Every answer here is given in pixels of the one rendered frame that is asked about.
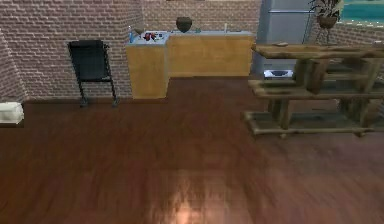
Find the grey fridge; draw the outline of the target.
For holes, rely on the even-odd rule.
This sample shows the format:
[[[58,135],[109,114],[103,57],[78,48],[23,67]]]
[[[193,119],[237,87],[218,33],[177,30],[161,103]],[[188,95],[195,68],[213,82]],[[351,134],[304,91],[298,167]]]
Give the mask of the grey fridge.
[[[308,31],[310,0],[262,0],[256,33],[257,44],[303,44]],[[251,72],[264,78],[264,70],[292,70],[295,59],[266,59],[253,53]]]

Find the potted house plant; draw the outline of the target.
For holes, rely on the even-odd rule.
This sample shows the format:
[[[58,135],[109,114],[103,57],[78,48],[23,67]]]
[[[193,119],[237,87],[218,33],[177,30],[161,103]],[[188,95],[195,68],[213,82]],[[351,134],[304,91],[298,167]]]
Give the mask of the potted house plant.
[[[341,11],[344,8],[344,0],[310,0],[310,11],[314,12],[316,21],[320,27],[315,40],[318,40],[320,33],[326,32],[326,44],[330,41],[330,31],[341,18]]]

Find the window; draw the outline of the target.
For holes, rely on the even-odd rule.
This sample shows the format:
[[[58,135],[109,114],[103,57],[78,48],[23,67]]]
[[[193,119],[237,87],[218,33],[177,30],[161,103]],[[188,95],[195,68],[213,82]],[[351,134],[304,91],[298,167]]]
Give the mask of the window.
[[[384,0],[344,0],[341,19],[384,22]]]

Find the rustic wooden shelf unit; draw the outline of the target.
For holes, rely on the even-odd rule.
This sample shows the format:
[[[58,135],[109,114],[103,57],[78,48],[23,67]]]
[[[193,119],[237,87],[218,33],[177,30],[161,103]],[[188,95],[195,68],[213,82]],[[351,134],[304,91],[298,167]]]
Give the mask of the rustic wooden shelf unit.
[[[266,59],[294,59],[288,80],[250,80],[259,99],[268,101],[265,112],[246,111],[252,134],[384,132],[384,117],[368,115],[373,100],[384,100],[384,81],[378,79],[384,65],[384,44],[308,45],[255,44],[252,50]],[[294,112],[294,101],[337,100],[336,111]]]

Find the wooden kitchen counter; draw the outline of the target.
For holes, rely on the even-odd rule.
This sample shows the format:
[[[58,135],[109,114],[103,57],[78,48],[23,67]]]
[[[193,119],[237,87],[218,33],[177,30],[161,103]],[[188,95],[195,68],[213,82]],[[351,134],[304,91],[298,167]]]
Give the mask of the wooden kitchen counter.
[[[145,33],[156,39],[146,41]],[[164,98],[172,78],[246,77],[253,42],[249,31],[146,31],[125,46],[132,97]]]

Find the dark round bowl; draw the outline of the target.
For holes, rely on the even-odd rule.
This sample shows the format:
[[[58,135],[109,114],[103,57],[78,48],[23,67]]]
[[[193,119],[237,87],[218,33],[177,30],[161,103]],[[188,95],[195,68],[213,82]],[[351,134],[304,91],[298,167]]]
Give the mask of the dark round bowl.
[[[178,17],[176,19],[176,26],[178,30],[182,33],[186,33],[190,30],[192,26],[192,19],[190,17]]]

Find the black folding chair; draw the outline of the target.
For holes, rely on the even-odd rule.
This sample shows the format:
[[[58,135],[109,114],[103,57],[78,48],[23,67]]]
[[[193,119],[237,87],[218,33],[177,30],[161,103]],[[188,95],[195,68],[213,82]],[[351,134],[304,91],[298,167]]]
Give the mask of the black folding chair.
[[[116,107],[118,98],[109,64],[109,45],[102,40],[77,40],[70,41],[67,47],[80,92],[80,106],[88,105],[82,85],[85,82],[109,83],[112,92],[112,106]]]

